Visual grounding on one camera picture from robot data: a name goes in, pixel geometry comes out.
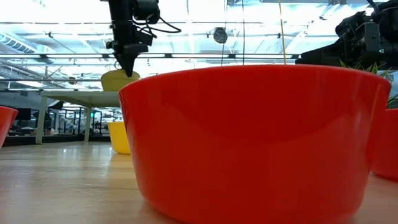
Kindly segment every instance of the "wooden floor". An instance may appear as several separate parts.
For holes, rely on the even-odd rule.
[[[354,223],[398,220],[398,183],[371,176]],[[0,150],[0,224],[178,223],[143,201],[130,156],[110,143]]]

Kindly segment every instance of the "red container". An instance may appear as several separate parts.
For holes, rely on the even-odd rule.
[[[7,133],[11,128],[18,110],[0,106],[0,148],[7,137]]]
[[[313,65],[215,67],[125,86],[137,183],[187,223],[343,223],[361,205],[391,86]]]
[[[398,181],[398,109],[388,109],[382,122],[371,171]]]

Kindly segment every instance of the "white table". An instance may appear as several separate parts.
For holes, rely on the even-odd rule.
[[[47,111],[47,99],[60,100],[67,103],[84,106],[86,108],[86,131],[85,141],[90,136],[91,110],[100,107],[120,107],[117,92],[104,91],[42,91],[39,120],[37,122],[36,144],[42,144],[44,131],[44,118]]]

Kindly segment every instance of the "ceiling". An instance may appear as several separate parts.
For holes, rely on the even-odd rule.
[[[142,77],[148,77],[176,70],[220,66],[221,63],[243,63],[242,58],[208,58],[206,54],[252,55],[250,59],[245,59],[245,64],[282,63],[280,54],[283,53],[283,41],[280,37],[277,0],[228,2],[227,6],[224,0],[160,0],[162,17],[182,32],[155,33],[158,38],[149,50],[152,56],[137,59],[134,70]],[[332,44],[337,39],[336,25],[342,19],[363,10],[373,11],[365,0],[282,0],[286,53],[301,54]],[[0,21],[2,54],[75,54],[45,61],[0,55],[3,58],[0,59],[0,63],[3,63],[0,67],[0,78],[99,79],[104,72],[118,68],[114,58],[82,58],[85,56],[81,55],[111,53],[104,46],[104,43],[113,38],[112,30],[109,29],[110,15],[106,2],[7,1],[7,4],[0,7]],[[154,27],[169,29],[162,23]],[[228,41],[224,45],[213,39],[216,27],[227,30]],[[167,53],[202,56],[154,58]],[[278,57],[266,60],[262,58],[268,56],[260,54]],[[99,82],[79,82],[75,85],[66,82],[40,84],[49,88],[101,88]],[[11,85],[13,88],[26,87],[21,82]]]

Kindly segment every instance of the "desk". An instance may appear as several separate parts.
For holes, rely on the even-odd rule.
[[[120,107],[119,96],[117,92],[104,91],[42,91],[41,92],[41,106],[39,112],[39,120],[37,123],[36,144],[42,143],[44,130],[44,116],[47,111],[47,98],[60,100],[68,103],[86,107],[86,132],[85,141],[88,141],[90,136],[90,114],[94,107]]]
[[[370,176],[355,224],[394,224],[398,183]],[[1,224],[178,224],[144,202],[131,156],[110,142],[0,150]]]

